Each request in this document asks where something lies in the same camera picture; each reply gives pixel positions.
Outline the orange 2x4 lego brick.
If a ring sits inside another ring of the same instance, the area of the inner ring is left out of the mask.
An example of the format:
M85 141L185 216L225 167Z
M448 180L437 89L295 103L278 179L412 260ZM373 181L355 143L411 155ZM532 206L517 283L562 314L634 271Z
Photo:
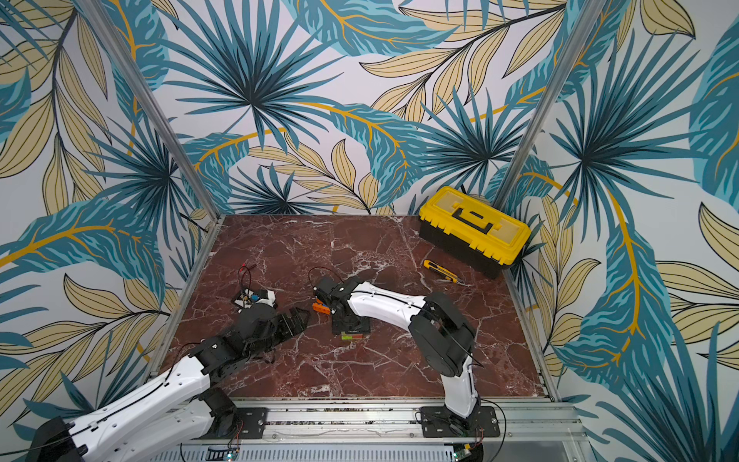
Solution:
M312 308L313 308L313 310L315 312L318 312L318 313L321 313L321 314L325 314L325 315L330 315L331 314L331 309L329 307L323 305L322 303L314 303L312 305Z

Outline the aluminium frame post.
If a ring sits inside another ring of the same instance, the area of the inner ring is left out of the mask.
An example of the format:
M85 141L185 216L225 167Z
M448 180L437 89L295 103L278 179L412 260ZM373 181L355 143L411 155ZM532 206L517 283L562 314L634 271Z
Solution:
M212 221L218 221L221 218L219 209L217 209L210 194L199 179L194 165L190 162L176 133L172 130L152 90L145 82L144 75L142 75L135 59L124 48L123 37L115 30L115 24L111 17L107 15L103 4L100 1L92 0L82 0L78 4L84 16L90 21L92 30L109 52L112 62L127 81L133 96L139 100L142 111L148 116L150 123L160 135L182 175L192 187L200 205Z
M550 81L546 86L542 97L536 107L536 110L530 120L527 132L523 135L521 142L508 165L506 175L498 188L498 192L493 202L493 207L502 211L508 196L515 188L517 179L525 166L527 156L529 156L531 148L533 148L535 139L540 133L542 125L548 115L550 109L555 104L560 92L562 91L569 74L573 70L577 62L581 49L585 46L592 28L602 8L604 0L587 1L581 10L581 14L577 19L577 23L573 26L573 32L564 44L563 54L557 65L552 69Z

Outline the right aluminium frame post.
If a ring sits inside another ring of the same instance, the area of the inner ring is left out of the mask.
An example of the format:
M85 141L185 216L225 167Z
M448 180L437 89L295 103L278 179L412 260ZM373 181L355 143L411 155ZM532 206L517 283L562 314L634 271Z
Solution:
M587 1L581 10L581 14L577 19L577 23L573 26L573 32L564 44L563 54L557 65L552 69L550 81L546 86L542 97L536 107L536 110L530 120L527 132L523 135L521 142L508 165L506 175L498 188L498 192L493 202L493 207L502 211L508 196L515 188L517 179L525 166L527 156L529 156L531 148L533 148L535 139L540 133L542 125L548 115L550 109L555 104L560 92L562 91L569 74L573 70L577 62L581 49L585 46L592 28L602 8L604 0Z

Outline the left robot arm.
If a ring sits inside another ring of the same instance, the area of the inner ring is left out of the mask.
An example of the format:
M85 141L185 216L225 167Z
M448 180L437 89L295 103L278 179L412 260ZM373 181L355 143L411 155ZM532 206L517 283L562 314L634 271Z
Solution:
M298 337L310 319L304 309L256 303L152 381L87 415L41 425L25 460L144 461L202 436L236 440L244 419L219 383Z

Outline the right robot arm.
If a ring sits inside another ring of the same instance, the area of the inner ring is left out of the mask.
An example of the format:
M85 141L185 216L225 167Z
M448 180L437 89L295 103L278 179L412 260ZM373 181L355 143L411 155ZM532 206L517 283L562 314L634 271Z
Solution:
M336 335L367 335L382 321L408 332L425 362L442 377L446 411L467 422L479 410L473 379L475 330L443 293L410 296L379 288L356 276L323 277L314 295L331 317Z

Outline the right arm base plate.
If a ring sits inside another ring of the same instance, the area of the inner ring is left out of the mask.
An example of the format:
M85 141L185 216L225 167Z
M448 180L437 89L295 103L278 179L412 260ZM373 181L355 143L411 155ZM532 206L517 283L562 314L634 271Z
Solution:
M423 406L415 414L425 438L473 438L502 434L496 411L477 406L467 418L452 413L446 406Z

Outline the yellow black toolbox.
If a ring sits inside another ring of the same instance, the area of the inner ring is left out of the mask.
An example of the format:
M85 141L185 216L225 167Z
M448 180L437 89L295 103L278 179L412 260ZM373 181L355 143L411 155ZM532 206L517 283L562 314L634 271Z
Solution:
M511 267L532 235L528 225L444 187L421 206L420 236L490 279Z

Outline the yellow utility knife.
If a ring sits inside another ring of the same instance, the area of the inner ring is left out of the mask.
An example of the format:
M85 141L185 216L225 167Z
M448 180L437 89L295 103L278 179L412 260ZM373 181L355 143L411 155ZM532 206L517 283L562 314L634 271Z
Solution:
M436 273L440 277L443 277L444 279L446 279L446 281L450 281L454 284L457 284L459 282L458 275L431 260L423 260L423 267L425 269L428 269L429 271L433 271L433 273Z

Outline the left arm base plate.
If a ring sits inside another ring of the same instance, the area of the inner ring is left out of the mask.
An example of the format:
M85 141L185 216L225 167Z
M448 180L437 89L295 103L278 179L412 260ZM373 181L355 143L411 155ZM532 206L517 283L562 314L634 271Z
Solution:
M236 407L219 412L211 427L198 439L261 439L267 415L268 410L263 407Z

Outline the black charging board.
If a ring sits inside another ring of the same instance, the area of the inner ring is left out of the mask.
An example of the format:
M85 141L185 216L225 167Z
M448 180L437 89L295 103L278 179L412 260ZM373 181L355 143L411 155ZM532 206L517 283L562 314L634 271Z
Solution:
M254 302L254 296L250 290L242 291L236 296L233 296L231 303L241 312L244 308L252 306Z

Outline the left aluminium frame post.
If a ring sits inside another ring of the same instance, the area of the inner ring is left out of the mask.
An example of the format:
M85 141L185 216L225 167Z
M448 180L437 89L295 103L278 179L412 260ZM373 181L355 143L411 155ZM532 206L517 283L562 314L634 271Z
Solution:
M210 194L199 179L194 165L190 162L176 133L172 130L152 90L145 82L144 75L142 75L135 59L124 48L123 37L115 30L115 24L111 17L107 15L103 4L100 1L92 0L82 0L78 4L84 16L90 21L92 30L109 52L112 62L127 81L133 96L139 100L142 111L148 116L150 123L160 135L182 175L192 187L200 205L212 221L218 221L221 218L219 209L217 209Z

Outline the aluminium front rail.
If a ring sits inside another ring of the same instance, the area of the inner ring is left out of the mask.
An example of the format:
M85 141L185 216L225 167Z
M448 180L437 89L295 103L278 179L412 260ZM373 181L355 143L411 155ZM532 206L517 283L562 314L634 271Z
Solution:
M246 452L248 446L341 446L347 450L368 445L392 446L478 444L487 460L521 460L542 452L540 460L593 461L596 456L575 408L565 402L512 398L483 400L494 408L502 434L499 437L425 438L415 418L423 406L442 406L438 400L238 400L236 407L267 408L261 439L194 439L180 445L231 443Z

